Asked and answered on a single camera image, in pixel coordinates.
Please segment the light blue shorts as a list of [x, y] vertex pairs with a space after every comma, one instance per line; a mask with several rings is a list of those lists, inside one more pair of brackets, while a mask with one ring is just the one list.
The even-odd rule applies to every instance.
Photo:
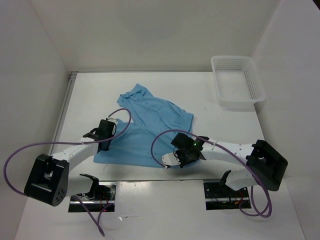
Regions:
[[174, 149], [171, 141], [176, 130], [192, 131], [192, 113], [153, 96], [140, 84], [121, 94], [117, 103], [131, 112], [131, 123], [118, 120], [118, 137], [111, 141], [108, 151], [94, 156], [97, 164], [160, 168], [158, 163], [162, 156]]

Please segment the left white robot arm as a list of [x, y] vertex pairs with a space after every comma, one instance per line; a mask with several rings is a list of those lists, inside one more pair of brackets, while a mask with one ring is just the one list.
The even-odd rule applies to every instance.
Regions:
[[96, 199], [101, 190], [97, 177], [81, 173], [79, 177], [70, 178], [69, 173], [84, 160], [109, 149], [117, 124], [114, 118], [102, 119], [98, 127], [82, 136], [79, 144], [52, 155], [40, 154], [35, 159], [24, 194], [53, 207], [66, 196], [83, 194], [89, 200]]

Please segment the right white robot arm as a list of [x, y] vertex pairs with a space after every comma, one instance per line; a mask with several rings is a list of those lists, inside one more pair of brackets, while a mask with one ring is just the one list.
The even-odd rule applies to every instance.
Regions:
[[252, 144], [219, 142], [206, 136], [192, 139], [178, 133], [171, 141], [176, 150], [162, 156], [167, 167], [183, 168], [198, 160], [218, 160], [242, 165], [240, 170], [227, 170], [219, 184], [219, 191], [230, 197], [236, 191], [259, 184], [269, 190], [279, 190], [288, 161], [265, 140]]

